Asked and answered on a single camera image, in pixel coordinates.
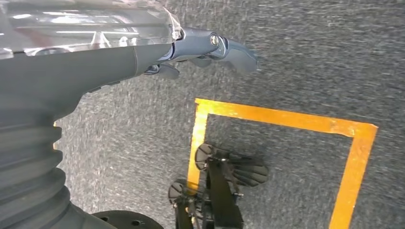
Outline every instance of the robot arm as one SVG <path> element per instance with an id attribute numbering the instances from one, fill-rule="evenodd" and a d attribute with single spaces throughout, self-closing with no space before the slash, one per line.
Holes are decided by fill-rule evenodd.
<path id="1" fill-rule="evenodd" d="M 256 68 L 246 47 L 182 29 L 154 1 L 0 1 L 0 229 L 114 228 L 70 202 L 53 123 L 85 93 L 185 60 Z"/>

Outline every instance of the bolt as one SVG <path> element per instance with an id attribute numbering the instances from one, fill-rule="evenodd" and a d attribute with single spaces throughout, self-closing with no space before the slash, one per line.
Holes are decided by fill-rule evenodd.
<path id="1" fill-rule="evenodd" d="M 244 197 L 244 194 L 243 194 L 243 193 L 234 193 L 234 195 L 237 196 L 237 197 L 240 197 L 240 198 L 243 198 L 243 197 Z"/>
<path id="2" fill-rule="evenodd" d="M 216 34 L 212 34 L 212 35 L 211 35 L 211 44 L 212 44 L 213 46 L 218 46 L 218 44 L 219 44 L 218 35 L 216 35 Z"/>

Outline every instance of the transparent plastic cover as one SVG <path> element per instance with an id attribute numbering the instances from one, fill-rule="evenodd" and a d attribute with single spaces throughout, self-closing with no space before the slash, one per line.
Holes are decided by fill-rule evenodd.
<path id="1" fill-rule="evenodd" d="M 0 0 L 0 59 L 173 43 L 178 19 L 155 0 Z"/>

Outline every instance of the yellow floor marking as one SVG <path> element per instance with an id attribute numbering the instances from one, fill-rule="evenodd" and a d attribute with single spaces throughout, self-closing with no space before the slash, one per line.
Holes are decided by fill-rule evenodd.
<path id="1" fill-rule="evenodd" d="M 369 123 L 205 99 L 196 99 L 195 102 L 197 109 L 187 176 L 188 187 L 194 190 L 198 188 L 200 180 L 200 171 L 195 166 L 194 161 L 195 152 L 204 143 L 209 114 L 352 137 L 352 146 L 329 224 L 329 229 L 349 228 L 378 127 Z"/>

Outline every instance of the black stand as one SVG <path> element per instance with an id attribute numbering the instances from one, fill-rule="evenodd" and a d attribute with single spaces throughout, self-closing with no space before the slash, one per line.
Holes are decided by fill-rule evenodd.
<path id="1" fill-rule="evenodd" d="M 243 196 L 238 186 L 265 183 L 268 169 L 263 161 L 208 144 L 198 148 L 195 161 L 196 166 L 206 172 L 206 187 L 204 192 L 194 195 L 189 195 L 184 180 L 170 187 L 169 200 L 176 209 L 176 229 L 193 229 L 193 220 L 200 229 L 198 219 L 202 219 L 202 229 L 243 229 L 242 214 L 236 205 L 237 199 Z"/>

